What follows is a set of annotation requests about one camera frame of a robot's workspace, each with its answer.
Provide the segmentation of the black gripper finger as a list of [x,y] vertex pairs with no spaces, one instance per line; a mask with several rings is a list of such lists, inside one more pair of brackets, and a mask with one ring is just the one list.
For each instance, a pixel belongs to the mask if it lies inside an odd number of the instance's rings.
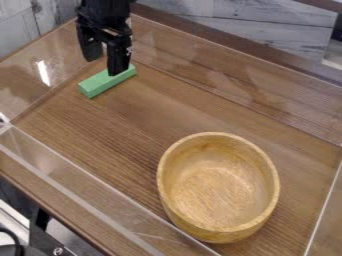
[[96,39],[94,30],[80,23],[76,24],[78,40],[87,62],[98,60],[103,56],[102,42]]
[[107,40],[107,70],[110,76],[123,73],[131,61],[131,36],[110,34]]

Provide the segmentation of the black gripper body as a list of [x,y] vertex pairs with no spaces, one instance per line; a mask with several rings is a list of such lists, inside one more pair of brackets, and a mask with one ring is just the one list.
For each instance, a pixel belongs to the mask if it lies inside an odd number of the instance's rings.
[[100,30],[131,37],[131,0],[82,0],[76,7],[76,29],[80,38],[92,38]]

